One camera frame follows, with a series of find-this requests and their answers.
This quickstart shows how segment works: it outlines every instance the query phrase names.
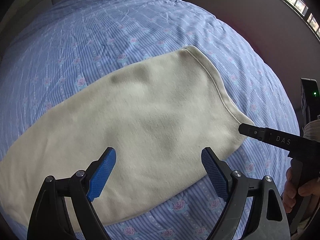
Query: screw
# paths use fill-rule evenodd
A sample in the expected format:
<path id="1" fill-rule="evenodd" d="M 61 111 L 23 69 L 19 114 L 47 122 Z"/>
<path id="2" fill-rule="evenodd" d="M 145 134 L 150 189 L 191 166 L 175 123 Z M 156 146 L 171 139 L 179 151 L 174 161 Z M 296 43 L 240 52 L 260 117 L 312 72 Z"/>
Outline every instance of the screw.
<path id="1" fill-rule="evenodd" d="M 264 179 L 265 179 L 266 181 L 268 181 L 268 182 L 271 182 L 271 181 L 272 181 L 272 178 L 271 178 L 269 175 L 265 176 Z"/>
<path id="2" fill-rule="evenodd" d="M 51 182 L 53 180 L 53 177 L 52 176 L 48 176 L 45 178 L 45 181 L 46 182 Z"/>
<path id="3" fill-rule="evenodd" d="M 233 171 L 232 174 L 236 177 L 241 177 L 242 175 L 241 171 Z"/>
<path id="4" fill-rule="evenodd" d="M 84 171 L 82 171 L 82 170 L 76 172 L 77 177 L 82 177 L 83 175 L 84 175 Z"/>

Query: blue gripper pad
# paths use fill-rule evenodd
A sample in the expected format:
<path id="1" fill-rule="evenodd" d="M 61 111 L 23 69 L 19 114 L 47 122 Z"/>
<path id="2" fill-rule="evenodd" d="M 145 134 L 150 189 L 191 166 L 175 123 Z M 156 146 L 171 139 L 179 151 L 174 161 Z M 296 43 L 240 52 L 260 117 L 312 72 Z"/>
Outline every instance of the blue gripper pad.
<path id="1" fill-rule="evenodd" d="M 90 179 L 89 191 L 87 193 L 89 201 L 92 202 L 100 196 L 115 164 L 116 151 L 112 149 Z"/>
<path id="2" fill-rule="evenodd" d="M 213 161 L 213 158 L 208 153 L 206 148 L 201 152 L 201 162 L 207 172 L 209 179 L 216 191 L 217 195 L 224 201 L 228 199 L 228 182 L 223 176 L 219 167 Z"/>

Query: bed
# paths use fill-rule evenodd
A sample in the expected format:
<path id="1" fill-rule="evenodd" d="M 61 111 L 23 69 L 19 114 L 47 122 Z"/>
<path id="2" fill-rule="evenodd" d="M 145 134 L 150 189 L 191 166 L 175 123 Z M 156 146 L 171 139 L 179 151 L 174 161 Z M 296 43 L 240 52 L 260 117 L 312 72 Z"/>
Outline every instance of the bed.
<path id="1" fill-rule="evenodd" d="M 0 160 L 46 111 L 99 78 L 188 45 L 211 60 L 233 102 L 256 126 L 299 134 L 277 76 L 245 39 L 204 9 L 182 0 L 61 0 L 24 28 L 3 56 Z M 248 177 L 272 176 L 279 192 L 290 166 L 286 151 L 249 138 L 226 162 Z M 250 204 L 234 239 L 241 238 Z M 149 212 L 105 228 L 112 239 L 206 239 L 223 206 L 205 176 Z M 27 228 L 0 211 L 26 239 Z"/>

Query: hand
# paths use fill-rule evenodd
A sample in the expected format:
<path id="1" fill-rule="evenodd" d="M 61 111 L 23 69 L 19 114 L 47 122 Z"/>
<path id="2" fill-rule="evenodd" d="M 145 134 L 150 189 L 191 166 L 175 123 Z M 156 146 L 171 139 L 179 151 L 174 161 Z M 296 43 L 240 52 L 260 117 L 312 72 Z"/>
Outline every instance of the hand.
<path id="1" fill-rule="evenodd" d="M 290 213 L 292 211 L 292 208 L 294 207 L 296 203 L 295 196 L 297 194 L 297 189 L 293 186 L 291 183 L 292 179 L 292 171 L 291 167 L 286 172 L 287 181 L 284 185 L 284 191 L 282 195 L 282 203 L 284 206 L 284 210 L 286 213 Z M 298 189 L 298 194 L 302 197 L 309 196 L 313 194 L 314 196 L 311 198 L 309 207 L 307 209 L 307 212 L 305 214 L 305 218 L 308 218 L 311 216 L 312 212 L 316 208 L 319 196 L 320 196 L 320 182 L 318 179 L 313 179 L 306 184 L 302 185 Z"/>

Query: finger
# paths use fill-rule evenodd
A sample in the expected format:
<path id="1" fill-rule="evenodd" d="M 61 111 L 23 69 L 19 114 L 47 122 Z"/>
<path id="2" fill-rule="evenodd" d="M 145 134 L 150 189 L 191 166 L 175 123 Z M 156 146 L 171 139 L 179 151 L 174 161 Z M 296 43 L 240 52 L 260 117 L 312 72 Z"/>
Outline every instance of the finger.
<path id="1" fill-rule="evenodd" d="M 289 207 L 294 207 L 296 204 L 296 199 L 295 198 L 290 198 L 285 192 L 282 195 L 282 203 L 287 204 Z"/>
<path id="2" fill-rule="evenodd" d="M 302 197 L 309 196 L 311 194 L 320 196 L 320 180 L 313 179 L 308 181 L 298 189 L 298 193 Z"/>
<path id="3" fill-rule="evenodd" d="M 292 179 L 292 171 L 291 171 L 291 167 L 289 167 L 289 169 L 287 169 L 285 176 L 287 178 L 287 181 L 290 181 Z"/>
<path id="4" fill-rule="evenodd" d="M 286 192 L 290 198 L 294 198 L 297 194 L 297 190 L 294 185 L 288 180 L 284 184 L 284 192 Z"/>
<path id="5" fill-rule="evenodd" d="M 283 207 L 286 213 L 290 213 L 292 211 L 292 208 L 289 207 L 286 203 L 283 203 Z"/>

